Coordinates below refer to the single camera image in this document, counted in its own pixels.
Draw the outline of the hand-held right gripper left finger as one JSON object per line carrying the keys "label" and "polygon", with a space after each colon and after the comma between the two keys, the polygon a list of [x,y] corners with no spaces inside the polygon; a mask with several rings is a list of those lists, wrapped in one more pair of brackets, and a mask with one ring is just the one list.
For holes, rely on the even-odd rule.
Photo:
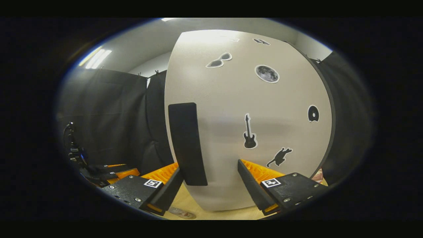
{"label": "hand-held right gripper left finger", "polygon": [[101,190],[133,209],[163,216],[183,181],[178,163],[173,163],[145,175],[127,176]]}

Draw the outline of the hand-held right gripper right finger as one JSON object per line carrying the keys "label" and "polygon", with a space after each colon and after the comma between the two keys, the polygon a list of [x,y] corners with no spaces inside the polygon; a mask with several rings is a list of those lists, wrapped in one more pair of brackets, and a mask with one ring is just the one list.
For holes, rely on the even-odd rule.
{"label": "hand-held right gripper right finger", "polygon": [[321,198],[329,187],[298,172],[282,174],[239,159],[237,171],[255,206],[263,215],[289,214]]}

